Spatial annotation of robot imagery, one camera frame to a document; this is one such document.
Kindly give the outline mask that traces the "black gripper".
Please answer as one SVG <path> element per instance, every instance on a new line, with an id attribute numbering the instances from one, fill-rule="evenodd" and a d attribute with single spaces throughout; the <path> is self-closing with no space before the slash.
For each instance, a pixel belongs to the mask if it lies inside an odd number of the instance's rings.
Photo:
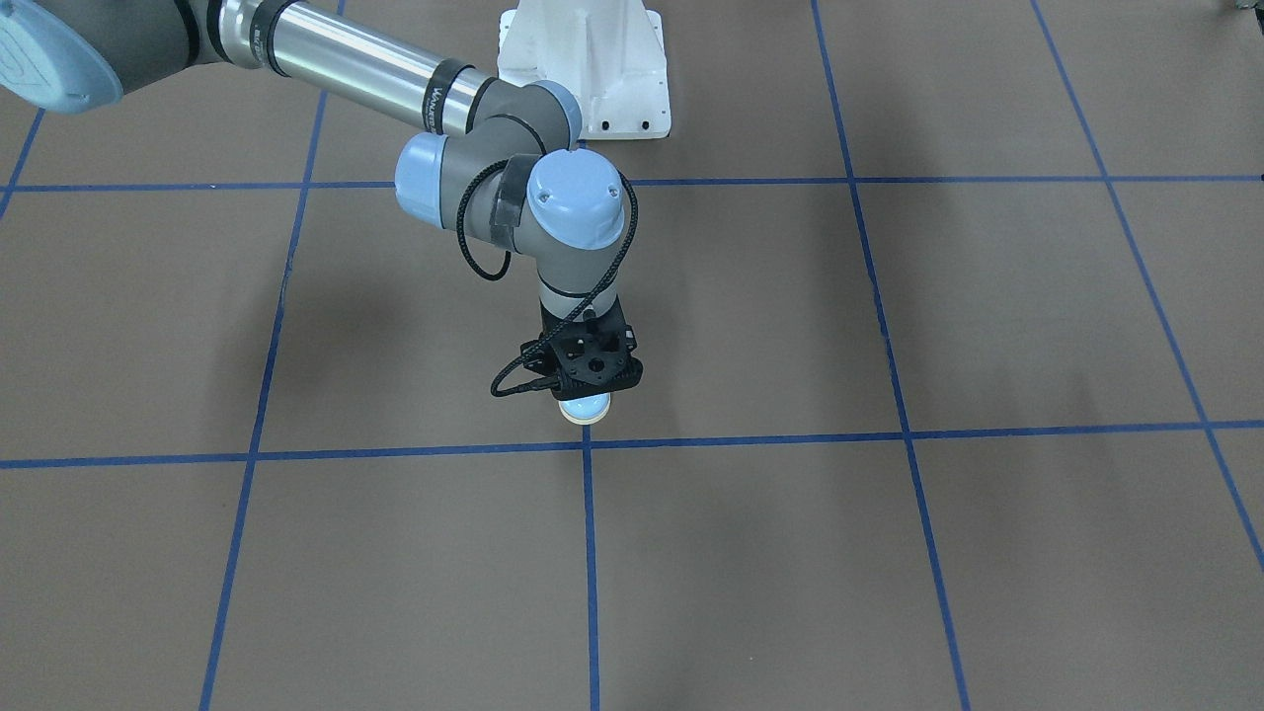
<path id="1" fill-rule="evenodd" d="M 550 295 L 541 301 L 542 325 L 540 338 L 551 337 L 551 342 L 576 342 L 580 337 L 593 337 L 597 342 L 619 342 L 626 334 L 626 315 L 618 296 L 602 295 L 592 305 L 581 309 L 573 320 L 566 316 L 581 300 Z"/>

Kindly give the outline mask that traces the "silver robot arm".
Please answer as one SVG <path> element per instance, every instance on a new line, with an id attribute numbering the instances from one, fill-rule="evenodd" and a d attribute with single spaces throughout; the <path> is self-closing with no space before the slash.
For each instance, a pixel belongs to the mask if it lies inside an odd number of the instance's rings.
<path id="1" fill-rule="evenodd" d="M 224 65 L 307 83 L 415 127 L 394 183 L 401 206 L 536 264 L 546 353 L 628 353 L 617 286 L 638 219 L 635 194 L 579 147 L 581 104 L 434 54 L 311 1 L 5 1 L 3 86 L 64 116 L 111 108 L 185 71 Z"/>

